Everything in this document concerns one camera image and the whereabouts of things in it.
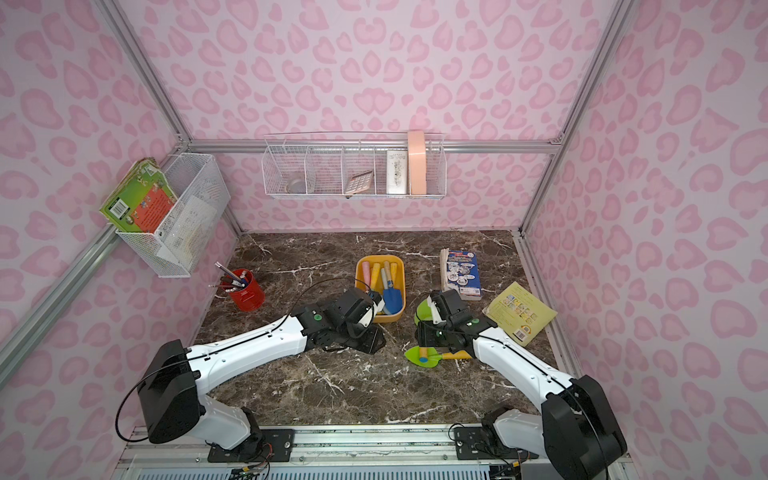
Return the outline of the round green trowel yellow handle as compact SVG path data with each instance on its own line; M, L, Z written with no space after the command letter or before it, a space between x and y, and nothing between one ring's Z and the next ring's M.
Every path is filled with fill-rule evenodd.
M416 366L434 368L442 360L466 360L471 356L466 351L441 353L433 347L415 346L405 352L405 358Z

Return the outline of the blue shovel wooden handle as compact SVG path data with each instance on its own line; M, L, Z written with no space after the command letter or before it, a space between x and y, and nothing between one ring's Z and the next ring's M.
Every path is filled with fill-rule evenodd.
M385 312L387 315L395 315L403 308L403 298L401 291L394 287L391 263L389 261L384 262L384 266L381 269L381 276Z

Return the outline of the purple shovel pink handle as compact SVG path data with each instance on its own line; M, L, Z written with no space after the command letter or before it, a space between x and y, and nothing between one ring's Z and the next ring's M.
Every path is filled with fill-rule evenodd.
M360 271L362 274L362 280L363 284L365 286L365 289L367 291L370 290L370 283L371 283L371 265L370 262L367 260L363 260L360 264Z

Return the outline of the green pointed trowel yellow handle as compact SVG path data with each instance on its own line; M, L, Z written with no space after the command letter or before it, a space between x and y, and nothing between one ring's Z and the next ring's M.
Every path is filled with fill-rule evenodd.
M373 263L370 269L370 287L372 291L377 291L379 286L379 280L381 278L381 264Z

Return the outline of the narrow green trowel yellow handle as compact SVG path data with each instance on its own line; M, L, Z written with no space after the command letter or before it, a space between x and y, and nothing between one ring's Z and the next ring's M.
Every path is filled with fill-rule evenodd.
M422 323L422 322L433 322L433 314L432 314L432 301L430 297L427 297L426 299L422 300L419 305L416 307L415 313L414 313L414 322L416 325Z

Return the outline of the small yellow shovel yellow handle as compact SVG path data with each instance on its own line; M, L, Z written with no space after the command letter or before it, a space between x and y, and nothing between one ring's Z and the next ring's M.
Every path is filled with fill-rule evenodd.
M390 262L389 263L389 270L388 270L388 280L392 283L393 288L398 287L398 263L397 262Z

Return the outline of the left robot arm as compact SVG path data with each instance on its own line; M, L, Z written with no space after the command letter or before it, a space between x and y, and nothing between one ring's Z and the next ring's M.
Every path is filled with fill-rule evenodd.
M374 354L386 344L374 322L384 307L379 293L350 288L326 303L294 305L282 318L229 339L190 347L165 343L136 386L148 441L191 436L227 459L255 457L266 442L255 414L210 392L257 367L321 347Z

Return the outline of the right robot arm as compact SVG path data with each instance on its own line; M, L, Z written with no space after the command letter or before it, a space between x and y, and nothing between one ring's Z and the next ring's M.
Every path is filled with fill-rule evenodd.
M501 374L540 414L523 420L510 409L490 415L491 439L544 457L564 479L610 477L628 452L625 436L600 383L562 372L517 343L497 322L475 314L454 290L434 290L414 314L419 348L467 353Z

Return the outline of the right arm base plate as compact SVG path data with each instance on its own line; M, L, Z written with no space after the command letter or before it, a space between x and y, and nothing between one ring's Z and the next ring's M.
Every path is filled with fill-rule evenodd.
M449 439L454 443L458 460L518 459L518 451L501 444L485 427L454 424L449 428Z

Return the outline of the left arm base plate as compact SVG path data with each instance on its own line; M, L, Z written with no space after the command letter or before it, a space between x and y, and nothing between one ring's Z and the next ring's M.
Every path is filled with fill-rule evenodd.
M249 437L242 444L226 450L218 445L210 447L208 463L259 464L264 461L287 463L291 459L296 431L291 428L262 429L259 435Z

